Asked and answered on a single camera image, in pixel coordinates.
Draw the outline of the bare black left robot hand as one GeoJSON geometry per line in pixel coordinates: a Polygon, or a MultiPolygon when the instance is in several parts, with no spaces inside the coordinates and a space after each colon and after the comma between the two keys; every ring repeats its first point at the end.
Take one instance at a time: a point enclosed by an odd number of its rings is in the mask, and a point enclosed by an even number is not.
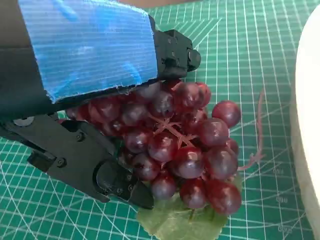
{"type": "Polygon", "coordinates": [[[183,78],[201,63],[192,41],[156,29],[144,10],[109,0],[0,3],[0,135],[32,149],[28,162],[103,203],[144,209],[151,191],[115,158],[115,146],[58,112],[183,78]]]}

